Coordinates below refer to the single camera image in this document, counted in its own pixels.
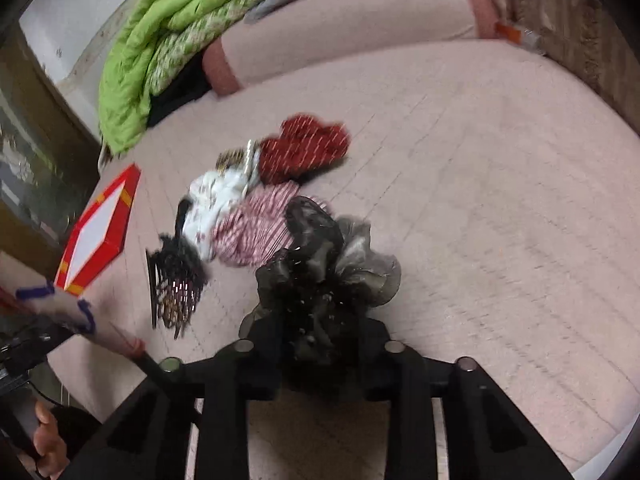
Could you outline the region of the person's left hand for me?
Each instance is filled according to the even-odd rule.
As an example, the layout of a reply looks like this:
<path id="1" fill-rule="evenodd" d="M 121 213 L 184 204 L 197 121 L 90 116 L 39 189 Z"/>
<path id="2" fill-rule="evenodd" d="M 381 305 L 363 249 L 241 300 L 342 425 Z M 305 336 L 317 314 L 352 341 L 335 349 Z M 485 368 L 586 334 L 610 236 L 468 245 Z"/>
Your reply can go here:
<path id="1" fill-rule="evenodd" d="M 38 472 L 46 479 L 58 479 L 70 463 L 66 456 L 66 444 L 58 434 L 58 422 L 46 406 L 37 401 L 35 414 L 39 425 L 32 442 L 39 455 L 36 461 Z"/>

